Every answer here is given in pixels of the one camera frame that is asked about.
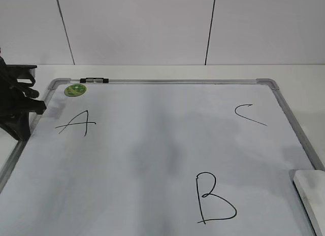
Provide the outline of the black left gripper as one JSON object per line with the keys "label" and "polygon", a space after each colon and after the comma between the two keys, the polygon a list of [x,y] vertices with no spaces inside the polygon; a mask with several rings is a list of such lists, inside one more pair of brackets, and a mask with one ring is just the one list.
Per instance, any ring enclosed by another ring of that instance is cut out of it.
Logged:
{"label": "black left gripper", "polygon": [[1,58],[1,129],[17,141],[30,138],[29,112],[41,115],[44,101],[37,100],[39,92],[32,89],[36,80],[36,65],[9,64]]}

